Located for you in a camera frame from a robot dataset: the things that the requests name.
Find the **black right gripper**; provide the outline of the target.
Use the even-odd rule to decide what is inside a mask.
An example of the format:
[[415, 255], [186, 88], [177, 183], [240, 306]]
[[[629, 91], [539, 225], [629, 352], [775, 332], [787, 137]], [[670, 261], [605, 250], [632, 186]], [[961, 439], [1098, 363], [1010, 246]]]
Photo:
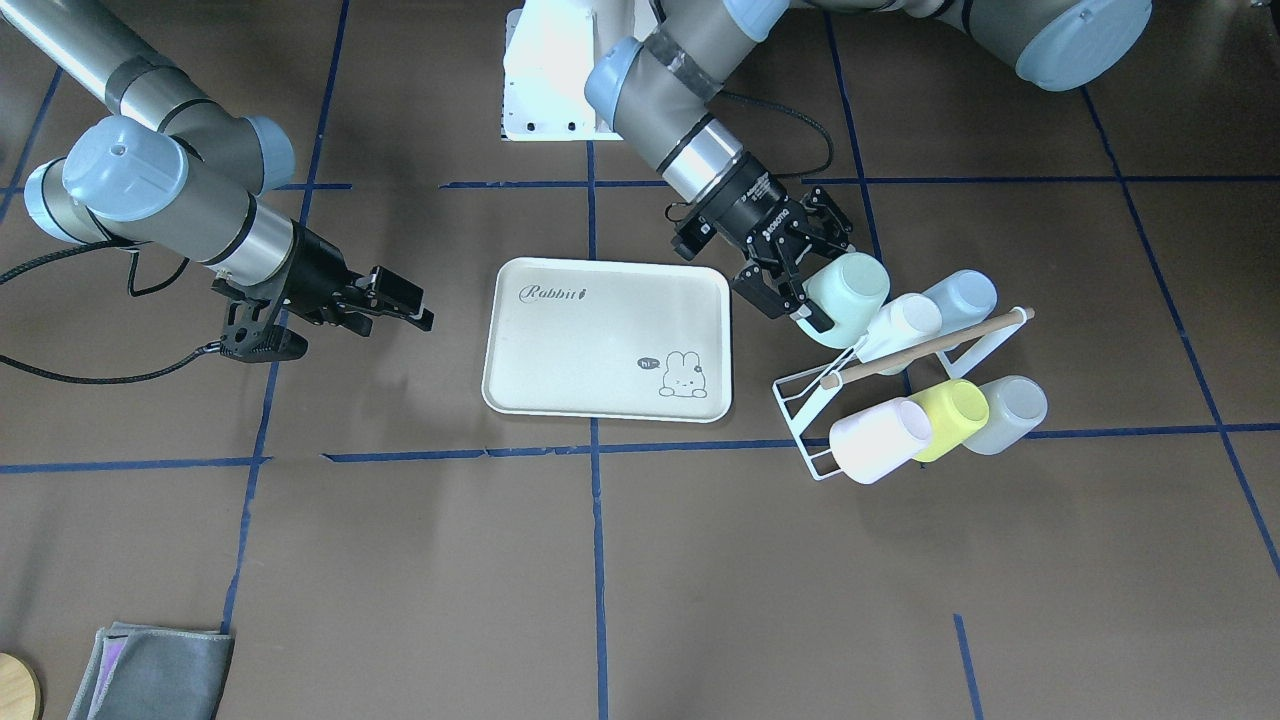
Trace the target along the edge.
[[[342, 325], [356, 334], [371, 334], [374, 319], [379, 316], [428, 332], [433, 328], [434, 314], [421, 307], [422, 300], [422, 288], [397, 273], [375, 266], [361, 275], [346, 265], [337, 246], [307, 228], [294, 229], [294, 247], [285, 272], [289, 313], [316, 325]], [[394, 307], [420, 309], [410, 314]]]

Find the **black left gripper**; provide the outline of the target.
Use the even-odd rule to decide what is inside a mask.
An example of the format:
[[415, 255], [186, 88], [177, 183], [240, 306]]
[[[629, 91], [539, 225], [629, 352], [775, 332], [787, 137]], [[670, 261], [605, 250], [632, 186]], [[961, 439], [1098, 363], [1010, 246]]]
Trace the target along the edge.
[[[803, 232], [813, 252], [838, 258], [855, 250], [852, 223], [826, 188], [813, 186], [801, 206], [806, 217]], [[797, 269], [803, 249], [795, 243], [785, 247], [783, 240], [790, 222], [801, 214], [800, 205], [758, 160], [735, 160], [695, 202], [695, 252], [722, 234], [745, 258], [765, 266], [746, 263], [730, 282], [733, 292], [769, 319], [791, 316], [822, 333], [835, 328], [829, 314], [797, 277], [772, 273]]]

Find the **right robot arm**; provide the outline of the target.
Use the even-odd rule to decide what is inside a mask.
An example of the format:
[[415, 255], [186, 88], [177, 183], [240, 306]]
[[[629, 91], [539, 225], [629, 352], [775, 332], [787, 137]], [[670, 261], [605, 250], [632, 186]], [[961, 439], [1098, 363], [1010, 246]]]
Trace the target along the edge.
[[5, 1], [3, 19], [106, 109], [26, 187], [31, 217], [72, 243], [155, 243], [207, 268], [244, 310], [287, 309], [367, 336], [374, 316], [429, 331], [416, 284], [342, 252], [262, 196], [291, 183], [294, 147], [261, 117], [236, 117], [97, 1]]

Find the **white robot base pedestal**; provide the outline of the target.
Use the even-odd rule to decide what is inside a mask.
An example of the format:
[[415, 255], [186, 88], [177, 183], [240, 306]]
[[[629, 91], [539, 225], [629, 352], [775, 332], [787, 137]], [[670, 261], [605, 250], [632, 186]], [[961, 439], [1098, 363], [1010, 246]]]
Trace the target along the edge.
[[631, 1], [526, 1], [506, 18], [502, 137], [618, 141], [585, 97], [596, 61], [632, 28]]

